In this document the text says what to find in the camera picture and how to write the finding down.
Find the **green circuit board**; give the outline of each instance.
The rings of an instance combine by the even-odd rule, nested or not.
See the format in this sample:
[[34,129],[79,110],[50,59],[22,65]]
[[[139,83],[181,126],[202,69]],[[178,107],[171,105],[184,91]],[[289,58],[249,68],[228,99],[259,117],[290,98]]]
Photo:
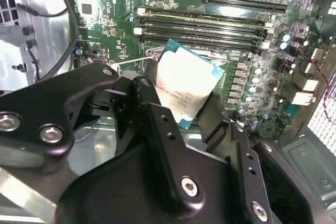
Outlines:
[[[283,36],[305,39],[309,47],[325,52],[331,46],[331,41],[318,40],[321,35],[313,29],[323,4],[329,0],[71,1],[80,24],[81,53],[75,55],[75,67],[94,61],[113,64],[160,54],[172,38],[201,55],[223,59],[224,75],[215,91],[226,102],[230,114],[243,109],[246,127],[262,138],[276,137],[299,109],[286,99],[279,103],[293,74],[280,71],[278,59],[282,66],[284,61],[294,62],[294,71],[299,71],[302,61],[280,49]],[[232,24],[239,26],[231,37],[230,31],[225,39],[213,36],[226,24],[228,29]],[[292,40],[288,45],[297,50],[307,49]],[[323,57],[319,59],[320,64],[323,61]],[[139,60],[120,67],[144,73],[146,63],[147,60]],[[270,89],[270,83],[277,91]]]

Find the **motherboard slot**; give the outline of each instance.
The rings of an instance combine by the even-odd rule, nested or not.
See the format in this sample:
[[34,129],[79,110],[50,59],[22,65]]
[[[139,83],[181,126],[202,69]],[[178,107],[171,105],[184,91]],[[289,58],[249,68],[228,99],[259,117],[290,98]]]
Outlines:
[[264,3],[251,0],[203,0],[206,5],[223,5],[231,7],[257,9],[273,13],[285,13],[287,6],[275,3]]
[[195,13],[195,12],[186,12],[182,10],[171,10],[171,9],[159,9],[159,8],[151,8],[146,7],[146,12],[151,14],[165,14],[165,15],[174,15],[179,17],[187,17],[187,18],[200,18],[200,19],[211,19],[223,22],[234,22],[240,24],[250,24],[257,25],[263,27],[265,22],[257,19],[247,19],[247,18],[238,18],[238,17],[227,17],[227,16],[219,16],[213,14],[205,14],[205,13]]
[[164,34],[176,34],[179,36],[194,36],[196,38],[213,38],[213,39],[221,39],[226,41],[233,42],[247,42],[256,44],[261,39],[259,37],[242,37],[242,36],[229,36],[217,33],[209,33],[209,31],[205,31],[204,29],[189,29],[188,27],[147,27],[143,29],[144,33],[164,33]]
[[[167,43],[167,37],[162,36],[153,36],[153,35],[142,35],[141,37],[137,38],[139,42],[152,42],[152,43]],[[243,46],[243,45],[225,45],[225,44],[218,44],[214,42],[202,42],[202,41],[195,41],[194,39],[187,39],[187,38],[171,38],[176,40],[178,43],[184,46],[190,46],[192,48],[199,48],[202,47],[208,50],[235,50],[235,51],[242,51],[242,52],[252,52],[254,54],[259,53],[259,49],[255,46]]]
[[205,29],[217,29],[218,31],[226,31],[228,33],[235,33],[241,34],[242,36],[258,36],[262,37],[266,35],[266,30],[264,27],[257,27],[257,28],[245,28],[245,27],[235,27],[232,26],[231,23],[227,23],[226,26],[224,25],[217,25],[217,24],[207,24],[207,23],[195,23],[190,21],[182,21],[182,20],[175,20],[175,19],[168,19],[168,18],[156,18],[156,17],[146,17],[140,18],[139,22],[140,25],[146,26],[155,26],[156,24],[165,25],[166,27],[169,25],[173,26],[181,26],[181,27],[195,27],[195,28],[205,28]]

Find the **electronic component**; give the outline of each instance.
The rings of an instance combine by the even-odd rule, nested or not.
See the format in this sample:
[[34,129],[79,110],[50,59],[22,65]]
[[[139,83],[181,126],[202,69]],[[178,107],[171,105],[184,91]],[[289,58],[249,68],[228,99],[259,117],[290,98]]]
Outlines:
[[294,84],[287,84],[282,90],[283,95],[291,104],[308,106],[314,103],[316,97],[313,93],[298,90]]
[[300,72],[295,72],[293,74],[292,81],[302,91],[315,92],[319,85],[319,81],[314,80],[312,74],[303,74]]

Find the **black ram slot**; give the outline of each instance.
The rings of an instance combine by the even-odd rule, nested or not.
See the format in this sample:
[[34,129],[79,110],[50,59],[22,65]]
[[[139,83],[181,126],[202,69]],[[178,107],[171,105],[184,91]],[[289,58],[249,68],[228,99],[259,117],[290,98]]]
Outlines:
[[264,10],[273,13],[285,13],[287,6],[274,3],[264,3],[251,0],[203,0],[206,5],[223,5],[231,7]]
[[[190,47],[203,47],[205,49],[209,50],[237,50],[237,51],[244,51],[244,52],[252,52],[253,54],[259,54],[260,50],[257,47],[251,46],[238,46],[238,45],[219,45],[216,43],[211,42],[200,42],[200,41],[194,41],[189,39],[179,39],[179,38],[172,38],[176,40],[181,45],[186,45]],[[139,42],[160,42],[163,45],[167,43],[167,38],[165,37],[158,37],[158,36],[150,36],[150,35],[142,35],[138,38]]]
[[187,34],[177,34],[173,33],[170,31],[168,32],[158,32],[158,33],[152,33],[152,32],[147,32],[143,31],[143,35],[148,35],[148,36],[158,36],[161,38],[166,38],[167,40],[169,39],[174,39],[174,40],[179,40],[179,39],[186,39],[186,40],[193,40],[193,41],[200,41],[203,43],[215,43],[219,45],[233,45],[233,46],[246,46],[246,47],[251,47],[255,46],[255,42],[248,42],[248,41],[236,41],[236,40],[228,40],[228,39],[219,39],[219,38],[210,38],[208,36],[195,36],[195,35],[187,35]]
[[136,24],[138,21],[139,25],[146,25],[146,24],[165,24],[165,25],[182,25],[184,27],[197,27],[197,28],[215,28],[224,31],[231,31],[235,33],[244,33],[256,36],[265,36],[266,30],[263,27],[260,29],[252,29],[252,28],[245,28],[245,27],[234,27],[227,24],[226,26],[223,25],[216,25],[216,24],[207,24],[207,23],[195,23],[195,22],[188,22],[183,20],[174,20],[168,18],[156,18],[156,17],[142,17],[139,20],[135,20],[134,23]]
[[205,38],[215,38],[215,39],[222,39],[222,40],[229,40],[229,41],[236,41],[236,42],[247,42],[247,43],[254,43],[256,44],[258,41],[261,39],[258,37],[242,37],[242,36],[228,36],[228,35],[223,35],[223,34],[216,34],[216,33],[209,33],[206,32],[205,30],[199,29],[199,30],[191,30],[191,28],[188,27],[188,29],[179,28],[179,27],[147,27],[144,28],[144,31],[146,33],[172,33],[172,34],[178,34],[179,36],[183,35],[190,35],[190,36],[195,36],[197,38],[199,37],[205,37]]
[[168,14],[168,15],[174,15],[174,16],[179,16],[179,17],[211,19],[211,20],[218,20],[218,21],[224,21],[224,22],[234,22],[234,23],[259,25],[259,26],[265,25],[264,21],[257,20],[257,19],[226,17],[226,16],[213,15],[213,14],[186,12],[183,10],[158,9],[158,8],[146,7],[146,12],[153,13],[153,14]]

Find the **ventilation grille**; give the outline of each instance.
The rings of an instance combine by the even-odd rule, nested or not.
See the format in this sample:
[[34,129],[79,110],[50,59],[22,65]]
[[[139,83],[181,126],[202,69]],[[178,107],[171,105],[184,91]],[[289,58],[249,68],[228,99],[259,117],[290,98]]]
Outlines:
[[326,102],[330,122],[325,116],[323,99],[321,99],[308,123],[308,128],[336,156],[336,74],[332,77],[330,86],[332,87],[330,98]]
[[15,0],[0,0],[0,25],[18,25],[18,19]]

